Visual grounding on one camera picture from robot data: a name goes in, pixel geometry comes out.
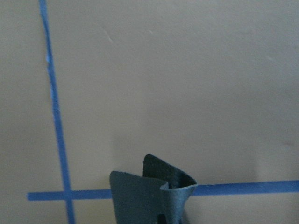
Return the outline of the black mouse pad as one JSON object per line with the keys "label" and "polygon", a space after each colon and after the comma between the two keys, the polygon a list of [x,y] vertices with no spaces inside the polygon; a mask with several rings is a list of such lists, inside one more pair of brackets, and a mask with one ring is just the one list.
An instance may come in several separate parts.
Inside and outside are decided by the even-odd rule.
{"label": "black mouse pad", "polygon": [[112,171],[109,177],[119,224],[180,224],[197,182],[184,171],[148,154],[142,176]]}

